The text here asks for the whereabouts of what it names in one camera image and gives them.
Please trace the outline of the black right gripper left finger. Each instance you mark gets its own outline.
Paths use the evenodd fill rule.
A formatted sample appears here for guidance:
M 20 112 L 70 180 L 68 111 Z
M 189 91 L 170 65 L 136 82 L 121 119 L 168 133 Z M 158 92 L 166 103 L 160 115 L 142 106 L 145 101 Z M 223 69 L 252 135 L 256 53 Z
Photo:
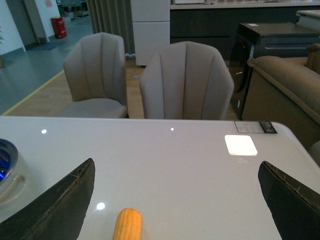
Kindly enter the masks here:
M 95 182 L 89 158 L 26 207 L 1 222 L 2 240 L 76 240 Z

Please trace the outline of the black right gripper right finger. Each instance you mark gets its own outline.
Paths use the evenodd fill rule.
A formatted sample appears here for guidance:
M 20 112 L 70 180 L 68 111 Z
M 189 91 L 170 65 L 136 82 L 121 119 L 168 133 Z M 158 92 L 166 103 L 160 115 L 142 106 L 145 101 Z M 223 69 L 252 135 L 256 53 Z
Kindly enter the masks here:
M 267 161 L 258 169 L 263 198 L 283 240 L 320 238 L 320 194 Z

